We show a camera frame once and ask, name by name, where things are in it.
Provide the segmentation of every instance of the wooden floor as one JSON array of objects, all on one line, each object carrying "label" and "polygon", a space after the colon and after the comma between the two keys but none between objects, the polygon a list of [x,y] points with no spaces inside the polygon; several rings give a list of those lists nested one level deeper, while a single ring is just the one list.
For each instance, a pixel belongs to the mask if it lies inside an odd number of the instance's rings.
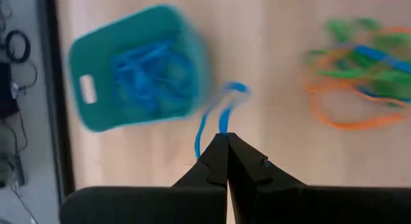
[{"label": "wooden floor", "polygon": [[[207,38],[216,84],[238,80],[252,89],[252,97],[232,115],[230,131],[307,184],[411,186],[411,121],[375,130],[336,130],[312,116],[302,85],[307,71],[302,54],[330,44],[323,27],[330,17],[368,16],[386,25],[411,26],[410,2],[58,0],[58,9],[67,62],[76,37],[145,6],[177,5]],[[186,120],[95,134],[81,124],[70,87],[66,91],[77,188],[172,185],[195,163],[201,111]],[[341,119],[379,109],[346,94],[326,96],[324,103]],[[218,131],[219,113],[209,118],[202,146]]]}]

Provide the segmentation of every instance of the orange rope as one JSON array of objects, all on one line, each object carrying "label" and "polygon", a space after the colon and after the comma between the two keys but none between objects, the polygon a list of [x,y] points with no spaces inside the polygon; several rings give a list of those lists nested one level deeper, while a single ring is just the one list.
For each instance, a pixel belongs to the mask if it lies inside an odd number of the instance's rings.
[{"label": "orange rope", "polygon": [[[411,28],[387,28],[381,30],[381,33],[411,33]],[[311,67],[311,73],[314,72],[314,69],[319,67],[328,67],[334,61],[342,58],[346,54],[348,54],[348,50],[332,50],[328,54],[321,56],[320,58],[314,61]],[[313,111],[315,117],[317,117],[323,123],[340,128],[343,130],[362,130],[366,128],[375,128],[379,126],[385,125],[392,125],[394,123],[398,123],[400,121],[404,121],[407,118],[407,115],[404,112],[396,112],[393,114],[389,114],[386,116],[377,116],[374,118],[369,118],[363,121],[351,122],[351,123],[337,123],[332,121],[332,119],[323,112],[320,107],[319,97],[320,93],[324,93],[331,90],[338,90],[338,89],[345,89],[351,90],[355,94],[368,99],[370,101],[375,101],[378,103],[393,103],[395,105],[400,105],[401,107],[405,107],[407,104],[391,98],[374,98],[372,96],[368,96],[358,90],[356,90],[356,85],[359,84],[358,80],[334,80],[331,78],[327,78],[328,80],[323,83],[322,85],[308,85],[306,90],[310,94],[310,106]]]}]

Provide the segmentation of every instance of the gray wall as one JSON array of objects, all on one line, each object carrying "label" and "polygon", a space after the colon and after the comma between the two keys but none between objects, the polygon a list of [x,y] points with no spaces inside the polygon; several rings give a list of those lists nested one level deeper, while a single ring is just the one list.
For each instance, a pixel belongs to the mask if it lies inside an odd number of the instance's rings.
[{"label": "gray wall", "polygon": [[[22,199],[31,209],[39,224],[58,223],[58,202],[56,179],[53,165],[46,86],[42,69],[39,26],[37,24],[36,0],[9,0],[13,17],[7,21],[8,30],[24,31],[31,42],[30,59],[39,69],[39,78],[34,87],[25,96],[18,99],[24,125],[28,136],[28,147],[22,153],[22,163],[28,177],[28,183],[21,188]],[[12,74],[17,82],[29,83],[33,73],[28,65],[13,65]],[[19,118],[8,119],[19,135],[20,146],[23,144]],[[0,149],[13,148],[14,141],[10,132],[0,125]],[[10,188],[0,190],[0,218],[14,224],[31,223],[29,214],[22,208]]]}]

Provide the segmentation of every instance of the basket handle hole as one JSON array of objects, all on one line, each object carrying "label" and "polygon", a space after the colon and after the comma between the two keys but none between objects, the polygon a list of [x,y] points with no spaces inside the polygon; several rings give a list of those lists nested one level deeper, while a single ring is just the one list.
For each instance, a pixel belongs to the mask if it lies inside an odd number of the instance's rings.
[{"label": "basket handle hole", "polygon": [[80,86],[82,90],[83,101],[86,104],[95,103],[97,101],[97,94],[92,76],[87,74],[80,77]]}]

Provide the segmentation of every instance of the teal plastic basket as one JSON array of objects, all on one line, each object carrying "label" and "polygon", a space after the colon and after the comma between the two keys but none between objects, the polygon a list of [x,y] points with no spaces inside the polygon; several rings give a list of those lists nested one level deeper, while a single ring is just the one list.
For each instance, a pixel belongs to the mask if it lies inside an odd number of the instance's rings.
[{"label": "teal plastic basket", "polygon": [[[175,49],[192,63],[194,74],[189,85],[196,96],[178,107],[163,103],[159,114],[139,106],[122,106],[114,93],[112,56],[170,35],[176,35]],[[71,46],[69,65],[78,112],[85,126],[95,132],[187,116],[201,105],[210,85],[206,49],[200,35],[176,8],[166,4],[147,8],[77,39]],[[83,76],[92,78],[94,103],[83,98]]]}]

